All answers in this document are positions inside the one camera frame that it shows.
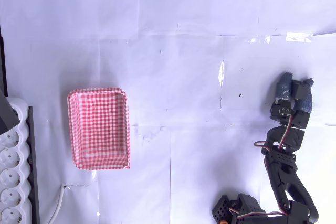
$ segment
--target red checkered basket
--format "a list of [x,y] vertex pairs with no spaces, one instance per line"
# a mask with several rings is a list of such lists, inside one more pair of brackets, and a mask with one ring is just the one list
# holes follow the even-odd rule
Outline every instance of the red checkered basket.
[[76,89],[68,95],[73,163],[84,170],[130,168],[127,96],[118,88]]

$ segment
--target white power strip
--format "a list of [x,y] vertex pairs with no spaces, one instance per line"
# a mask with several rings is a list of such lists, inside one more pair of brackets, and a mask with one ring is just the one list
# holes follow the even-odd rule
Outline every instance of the white power strip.
[[31,187],[27,181],[29,128],[26,124],[28,105],[18,98],[7,98],[17,112],[20,123],[0,136],[0,224],[31,224]]

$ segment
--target white paper backdrop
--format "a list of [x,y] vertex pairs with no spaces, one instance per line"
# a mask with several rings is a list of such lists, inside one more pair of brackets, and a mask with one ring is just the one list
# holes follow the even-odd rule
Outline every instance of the white paper backdrop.
[[[9,95],[34,107],[41,222],[62,184],[78,186],[56,224],[213,223],[220,195],[239,192],[277,210],[252,143],[276,126],[274,84],[291,71],[315,80],[298,174],[323,223],[335,196],[326,125],[336,125],[336,43],[311,33],[336,30],[334,9],[335,0],[0,0]],[[128,95],[131,169],[72,164],[66,97],[93,87]]]

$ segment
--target rectangular tray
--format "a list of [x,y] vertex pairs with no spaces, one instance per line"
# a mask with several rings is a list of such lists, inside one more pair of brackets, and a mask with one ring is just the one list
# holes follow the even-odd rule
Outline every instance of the rectangular tray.
[[127,96],[119,88],[76,89],[68,95],[73,163],[84,170],[130,168]]

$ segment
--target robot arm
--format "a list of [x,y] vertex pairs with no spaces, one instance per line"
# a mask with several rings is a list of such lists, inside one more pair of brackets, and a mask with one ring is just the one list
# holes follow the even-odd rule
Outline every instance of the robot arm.
[[[316,207],[296,174],[298,168],[293,153],[300,149],[305,135],[302,129],[309,121],[312,85],[312,79],[303,82],[292,80],[291,73],[281,77],[270,110],[270,118],[280,122],[280,126],[268,131],[266,141],[260,141],[262,146],[255,143],[262,147],[265,168],[282,215],[268,217],[275,213],[266,214],[257,200],[249,195],[239,194],[237,200],[231,201],[224,195],[213,209],[218,224],[308,224],[318,220]],[[286,192],[293,200],[288,200]]]

